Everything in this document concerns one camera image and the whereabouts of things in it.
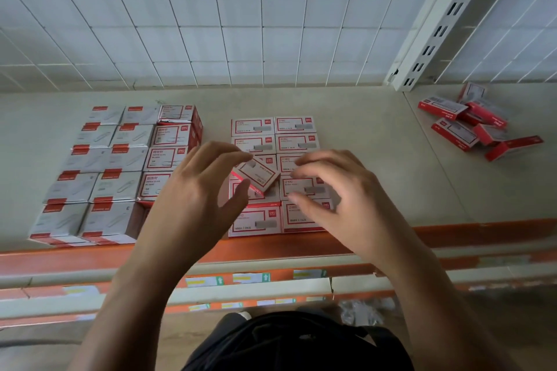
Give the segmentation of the person's left hand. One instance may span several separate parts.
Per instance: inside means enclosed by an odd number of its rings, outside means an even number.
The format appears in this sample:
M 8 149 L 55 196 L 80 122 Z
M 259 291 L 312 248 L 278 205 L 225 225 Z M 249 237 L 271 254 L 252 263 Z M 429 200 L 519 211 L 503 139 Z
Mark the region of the person's left hand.
M 135 248 L 149 254 L 185 251 L 198 262 L 225 235 L 218 225 L 221 186 L 233 167 L 252 157 L 224 142 L 192 150 L 159 193 Z

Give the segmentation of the person's right hand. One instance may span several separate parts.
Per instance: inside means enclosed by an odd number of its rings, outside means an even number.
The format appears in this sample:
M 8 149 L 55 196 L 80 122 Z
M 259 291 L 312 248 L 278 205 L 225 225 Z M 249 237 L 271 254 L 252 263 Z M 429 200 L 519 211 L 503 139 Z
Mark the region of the person's right hand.
M 318 177 L 339 196 L 335 220 L 324 227 L 362 260 L 430 251 L 391 201 L 376 175 L 348 150 L 319 150 L 295 161 L 293 178 Z

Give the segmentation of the person's left forearm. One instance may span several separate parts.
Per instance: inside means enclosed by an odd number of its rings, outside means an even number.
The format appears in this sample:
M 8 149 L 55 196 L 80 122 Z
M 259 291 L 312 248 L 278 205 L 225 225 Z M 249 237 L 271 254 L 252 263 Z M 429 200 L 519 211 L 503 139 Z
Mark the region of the person's left forearm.
M 168 300 L 195 256 L 132 251 L 67 371 L 155 371 Z

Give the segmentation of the small red-framed staple carton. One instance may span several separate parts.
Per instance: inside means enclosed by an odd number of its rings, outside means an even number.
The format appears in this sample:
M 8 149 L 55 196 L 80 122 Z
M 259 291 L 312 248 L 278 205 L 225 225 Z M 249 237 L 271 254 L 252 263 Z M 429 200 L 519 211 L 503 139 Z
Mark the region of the small red-framed staple carton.
M 249 180 L 249 187 L 261 196 L 265 195 L 280 176 L 277 170 L 256 158 L 233 167 L 231 174 L 240 181 Z

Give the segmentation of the grid of red-framed staple boxes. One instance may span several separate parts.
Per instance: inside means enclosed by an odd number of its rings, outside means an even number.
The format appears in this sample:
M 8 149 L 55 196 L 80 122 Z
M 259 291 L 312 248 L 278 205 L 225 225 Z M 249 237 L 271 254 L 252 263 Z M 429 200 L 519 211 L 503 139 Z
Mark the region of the grid of red-framed staple boxes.
M 300 192 L 310 199 L 332 199 L 331 189 L 322 179 L 291 177 L 297 167 L 295 161 L 320 148 L 312 116 L 233 119 L 231 143 L 277 170 L 280 176 L 264 196 L 249 188 L 248 204 L 228 230 L 229 238 L 324 231 L 323 227 L 286 227 L 286 202 L 291 192 Z M 231 175 L 229 197 L 240 182 Z

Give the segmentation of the shelf edge price labels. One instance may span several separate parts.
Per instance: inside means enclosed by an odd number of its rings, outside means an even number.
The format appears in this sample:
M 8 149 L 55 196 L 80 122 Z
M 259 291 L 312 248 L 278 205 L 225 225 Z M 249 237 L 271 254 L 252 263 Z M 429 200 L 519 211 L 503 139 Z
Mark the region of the shelf edge price labels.
M 249 309 L 333 300 L 330 278 L 274 280 L 271 272 L 185 276 L 172 292 L 168 312 Z

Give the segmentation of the stack of red-framed staple boxes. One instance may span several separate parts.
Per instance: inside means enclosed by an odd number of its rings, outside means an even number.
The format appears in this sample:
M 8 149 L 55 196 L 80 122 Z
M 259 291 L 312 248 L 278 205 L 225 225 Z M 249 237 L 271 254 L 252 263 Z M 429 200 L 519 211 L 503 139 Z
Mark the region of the stack of red-framed staple boxes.
M 151 137 L 136 201 L 151 207 L 171 174 L 198 147 L 203 123 L 194 104 L 164 105 Z

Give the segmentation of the crumpled clear plastic wrap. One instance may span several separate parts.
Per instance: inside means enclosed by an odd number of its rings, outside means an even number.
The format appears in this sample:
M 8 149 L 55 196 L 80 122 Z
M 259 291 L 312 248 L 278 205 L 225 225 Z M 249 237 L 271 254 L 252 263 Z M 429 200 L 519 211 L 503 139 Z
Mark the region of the crumpled clear plastic wrap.
M 369 300 L 342 300 L 339 302 L 340 318 L 349 326 L 383 326 L 385 312 L 396 312 L 397 301 L 393 297 Z

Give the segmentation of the person's black clothing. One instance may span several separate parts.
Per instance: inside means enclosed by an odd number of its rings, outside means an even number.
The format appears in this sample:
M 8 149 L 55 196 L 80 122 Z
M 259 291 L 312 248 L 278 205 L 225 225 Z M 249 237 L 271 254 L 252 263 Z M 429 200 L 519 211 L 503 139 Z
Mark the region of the person's black clothing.
M 349 326 L 300 307 L 226 314 L 181 371 L 414 371 L 414 365 L 389 329 Z

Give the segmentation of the stack of white clip boxes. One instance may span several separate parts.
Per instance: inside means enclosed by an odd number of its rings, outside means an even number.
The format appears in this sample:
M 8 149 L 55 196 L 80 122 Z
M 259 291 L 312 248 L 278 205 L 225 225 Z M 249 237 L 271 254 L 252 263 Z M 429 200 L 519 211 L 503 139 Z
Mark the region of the stack of white clip boxes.
M 84 236 L 89 213 L 100 213 L 123 203 L 116 213 L 120 226 L 134 213 L 134 202 L 149 143 L 161 106 L 97 105 L 83 116 L 83 125 L 50 185 L 43 205 L 29 231 L 30 241 L 56 248 L 95 244 L 96 236 Z

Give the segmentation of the pile of loose red boxes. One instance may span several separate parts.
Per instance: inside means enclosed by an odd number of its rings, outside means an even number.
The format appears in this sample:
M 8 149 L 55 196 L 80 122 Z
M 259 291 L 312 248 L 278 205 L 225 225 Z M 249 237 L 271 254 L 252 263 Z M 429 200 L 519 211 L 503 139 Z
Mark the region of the pile of loose red boxes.
M 436 117 L 431 129 L 464 152 L 486 148 L 484 157 L 495 162 L 544 143 L 539 135 L 511 137 L 505 113 L 486 97 L 485 86 L 468 82 L 455 100 L 438 95 L 422 99 L 417 107 Z

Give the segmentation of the white slotted shelf upright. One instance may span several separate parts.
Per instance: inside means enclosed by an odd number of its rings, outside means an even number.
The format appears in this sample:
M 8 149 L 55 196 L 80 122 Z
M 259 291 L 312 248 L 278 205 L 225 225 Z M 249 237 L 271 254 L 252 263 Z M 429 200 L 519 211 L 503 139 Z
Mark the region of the white slotted shelf upright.
M 426 0 L 383 84 L 409 92 L 433 61 L 472 0 Z

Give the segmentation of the orange shelf front rail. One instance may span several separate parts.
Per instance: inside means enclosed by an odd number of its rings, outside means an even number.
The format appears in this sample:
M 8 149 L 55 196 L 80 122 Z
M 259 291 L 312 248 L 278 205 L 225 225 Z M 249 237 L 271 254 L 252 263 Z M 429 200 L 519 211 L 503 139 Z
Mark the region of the orange shelf front rail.
M 484 256 L 533 255 L 553 250 L 557 219 L 420 226 L 417 236 L 450 269 L 477 265 Z M 104 283 L 123 265 L 133 245 L 54 248 L 0 253 L 0 284 L 8 288 L 66 283 Z M 273 234 L 221 240 L 186 276 L 221 276 L 233 284 L 234 274 L 269 273 L 272 282 L 302 278 L 371 274 L 376 268 L 327 232 Z

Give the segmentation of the orange shelf rail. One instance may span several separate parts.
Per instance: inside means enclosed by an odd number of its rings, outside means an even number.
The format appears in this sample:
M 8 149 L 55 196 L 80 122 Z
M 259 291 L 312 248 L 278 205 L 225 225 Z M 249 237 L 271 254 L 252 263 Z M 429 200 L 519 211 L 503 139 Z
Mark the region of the orange shelf rail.
M 463 291 L 557 284 L 557 262 L 453 270 L 447 275 Z M 176 288 L 168 300 L 166 312 L 317 304 L 393 295 L 388 278 L 375 275 Z M 92 320 L 104 298 L 104 294 L 94 295 L 92 290 L 87 290 L 79 295 L 0 300 L 0 328 Z
M 420 226 L 417 236 L 450 269 L 477 265 L 484 256 L 533 255 L 553 250 L 557 219 Z M 104 283 L 123 265 L 133 245 L 54 248 L 0 253 L 0 284 L 8 288 L 66 283 Z M 327 232 L 273 234 L 221 240 L 186 276 L 221 276 L 233 284 L 234 274 L 269 273 L 272 282 L 302 278 L 371 274 L 376 268 Z

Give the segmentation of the orange lower shelf rail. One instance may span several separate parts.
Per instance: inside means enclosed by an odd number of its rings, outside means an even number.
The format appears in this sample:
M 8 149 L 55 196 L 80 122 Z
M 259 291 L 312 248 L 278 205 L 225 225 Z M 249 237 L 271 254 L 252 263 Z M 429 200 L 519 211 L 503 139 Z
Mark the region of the orange lower shelf rail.
M 463 291 L 557 284 L 557 262 L 453 270 L 447 275 Z M 317 304 L 393 295 L 388 278 L 375 275 L 176 288 L 168 300 L 166 312 Z M 0 300 L 0 328 L 92 320 L 104 298 L 104 294 L 94 295 L 92 290 L 87 290 L 79 295 Z

